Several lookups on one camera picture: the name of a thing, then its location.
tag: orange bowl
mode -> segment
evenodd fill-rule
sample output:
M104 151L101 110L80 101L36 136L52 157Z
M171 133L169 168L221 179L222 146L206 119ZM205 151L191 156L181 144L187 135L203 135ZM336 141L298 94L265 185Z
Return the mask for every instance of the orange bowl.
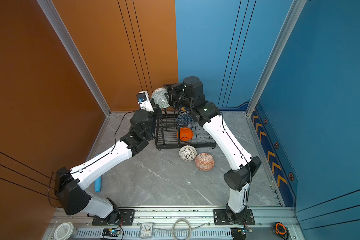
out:
M180 128L180 141L186 142L191 140L193 137L193 132L191 129L187 127Z

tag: yellow chevron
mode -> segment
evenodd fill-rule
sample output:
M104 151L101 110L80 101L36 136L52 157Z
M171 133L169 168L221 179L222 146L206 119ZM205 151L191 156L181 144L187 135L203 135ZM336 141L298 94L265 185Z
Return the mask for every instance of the yellow chevron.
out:
M259 127L262 127L260 123L256 123L256 132L259 132Z
M287 181L280 175L277 175L277 186L280 187L280 180L285 182L285 184L288 184Z
M268 162L269 162L269 156L274 156L274 157L276 157L273 152L268 151Z
M260 131L260 142L261 142L261 136L262 136L262 135L267 136L267 135L265 134L265 132Z
M258 116L253 116L253 125L254 125L254 119L259 118Z
M276 163L272 163L272 172L273 172L273 174L275 174L275 167L277 167L278 169L280 169L281 170L281 167L279 166L279 165L277 165Z

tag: orange tape measure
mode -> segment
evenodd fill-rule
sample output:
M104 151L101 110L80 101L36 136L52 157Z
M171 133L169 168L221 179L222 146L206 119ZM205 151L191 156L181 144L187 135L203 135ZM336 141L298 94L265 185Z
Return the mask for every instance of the orange tape measure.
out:
M287 240L289 238L288 229L284 226L284 224L280 222L277 222L273 225L273 231L284 240Z

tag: orange patterned bowl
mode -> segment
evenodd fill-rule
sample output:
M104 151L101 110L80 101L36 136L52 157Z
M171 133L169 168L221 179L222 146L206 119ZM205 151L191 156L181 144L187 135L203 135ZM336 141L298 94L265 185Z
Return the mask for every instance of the orange patterned bowl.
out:
M180 137L178 136L178 134L176 134L176 136L180 138L180 141L186 142L192 139L193 132L187 127L182 127L180 128Z
M215 166L215 160L208 153L200 153L195 158L195 164L201 171L209 171Z

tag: blue patterned bowl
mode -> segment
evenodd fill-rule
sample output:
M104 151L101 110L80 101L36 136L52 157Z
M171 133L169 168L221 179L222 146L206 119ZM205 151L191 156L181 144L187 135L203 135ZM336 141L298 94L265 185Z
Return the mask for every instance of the blue patterned bowl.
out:
M177 125L186 125L187 128L192 129L192 117L189 114L183 113L177 116Z

